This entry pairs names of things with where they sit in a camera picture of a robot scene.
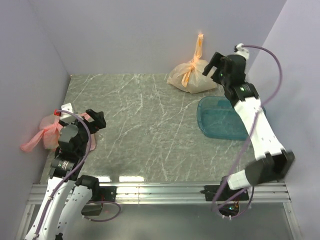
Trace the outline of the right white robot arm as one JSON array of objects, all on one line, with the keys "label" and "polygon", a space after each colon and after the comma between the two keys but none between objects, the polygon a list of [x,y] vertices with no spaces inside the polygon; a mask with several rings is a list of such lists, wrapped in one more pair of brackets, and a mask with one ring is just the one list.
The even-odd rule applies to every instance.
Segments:
[{"label": "right white robot arm", "polygon": [[237,191],[282,180],[295,161],[294,153],[286,150],[274,134],[255,86],[246,81],[248,58],[248,51],[230,55],[215,52],[202,73],[209,76],[212,68],[216,68],[210,78],[223,87],[225,97],[242,120],[255,156],[255,161],[245,169],[227,176],[220,191]]}]

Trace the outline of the orange plastic bag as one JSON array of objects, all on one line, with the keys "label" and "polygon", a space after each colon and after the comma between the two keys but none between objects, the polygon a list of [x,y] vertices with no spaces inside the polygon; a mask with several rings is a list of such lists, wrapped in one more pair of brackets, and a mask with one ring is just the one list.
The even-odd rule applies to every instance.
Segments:
[{"label": "orange plastic bag", "polygon": [[203,41],[204,35],[199,34],[193,58],[187,63],[177,65],[169,73],[167,78],[168,84],[190,94],[197,94],[218,87],[215,82],[203,75],[204,68],[208,65],[208,62],[202,59]]}]

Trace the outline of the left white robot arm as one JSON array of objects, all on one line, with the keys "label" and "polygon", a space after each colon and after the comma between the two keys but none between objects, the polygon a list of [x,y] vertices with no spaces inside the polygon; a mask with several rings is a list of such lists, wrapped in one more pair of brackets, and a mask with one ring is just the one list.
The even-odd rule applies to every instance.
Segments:
[{"label": "left white robot arm", "polygon": [[100,193],[98,178],[79,173],[89,155],[92,135],[107,124],[102,111],[87,109],[85,112],[90,120],[65,109],[56,112],[62,129],[45,195],[26,240],[65,240],[75,215]]}]

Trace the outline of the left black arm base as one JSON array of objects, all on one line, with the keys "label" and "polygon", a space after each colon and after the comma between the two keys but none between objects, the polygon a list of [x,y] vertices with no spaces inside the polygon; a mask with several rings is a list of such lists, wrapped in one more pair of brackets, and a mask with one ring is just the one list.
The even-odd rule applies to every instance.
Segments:
[{"label": "left black arm base", "polygon": [[89,202],[81,210],[83,216],[99,216],[102,213],[104,203],[97,202],[115,202],[117,194],[116,186],[102,186],[95,193]]}]

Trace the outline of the pink plastic bag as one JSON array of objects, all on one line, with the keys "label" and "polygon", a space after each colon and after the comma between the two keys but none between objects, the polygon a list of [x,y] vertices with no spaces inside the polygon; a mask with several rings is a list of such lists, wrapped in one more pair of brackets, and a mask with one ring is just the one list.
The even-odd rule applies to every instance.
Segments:
[{"label": "pink plastic bag", "polygon": [[[58,138],[60,136],[60,130],[63,128],[59,120],[59,116],[54,114],[43,118],[39,125],[39,132],[29,142],[22,144],[20,149],[29,153],[40,141],[43,141],[45,149],[55,151],[59,146]],[[94,134],[91,134],[91,143],[87,143],[87,146],[90,146],[91,151],[96,148]]]}]

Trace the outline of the aluminium mounting rail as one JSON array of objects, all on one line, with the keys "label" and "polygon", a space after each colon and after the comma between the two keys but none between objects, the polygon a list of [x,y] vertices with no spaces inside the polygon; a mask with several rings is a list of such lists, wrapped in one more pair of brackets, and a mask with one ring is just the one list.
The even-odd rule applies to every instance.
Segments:
[{"label": "aluminium mounting rail", "polygon": [[[205,186],[219,187],[219,182],[102,182],[101,187],[115,186],[115,202],[134,205],[208,204]],[[271,182],[254,188],[253,203],[290,203],[284,182]]]}]

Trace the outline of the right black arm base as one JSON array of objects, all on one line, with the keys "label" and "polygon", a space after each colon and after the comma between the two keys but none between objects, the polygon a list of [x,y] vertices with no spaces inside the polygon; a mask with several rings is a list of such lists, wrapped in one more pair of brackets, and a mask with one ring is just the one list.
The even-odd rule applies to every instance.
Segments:
[{"label": "right black arm base", "polygon": [[[251,205],[254,196],[254,188],[249,196],[248,189],[231,190],[228,185],[224,187],[217,200],[214,202],[216,206],[212,207],[218,211],[222,218],[230,220],[244,213]],[[244,210],[240,210],[240,201],[248,201]]]}]

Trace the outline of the teal plastic tray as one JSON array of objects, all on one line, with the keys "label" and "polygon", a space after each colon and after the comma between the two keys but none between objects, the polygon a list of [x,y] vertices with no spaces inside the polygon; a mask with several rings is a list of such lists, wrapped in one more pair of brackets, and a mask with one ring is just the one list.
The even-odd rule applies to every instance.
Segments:
[{"label": "teal plastic tray", "polygon": [[208,138],[244,141],[248,136],[242,119],[225,97],[202,98],[197,106],[196,118],[199,129]]}]

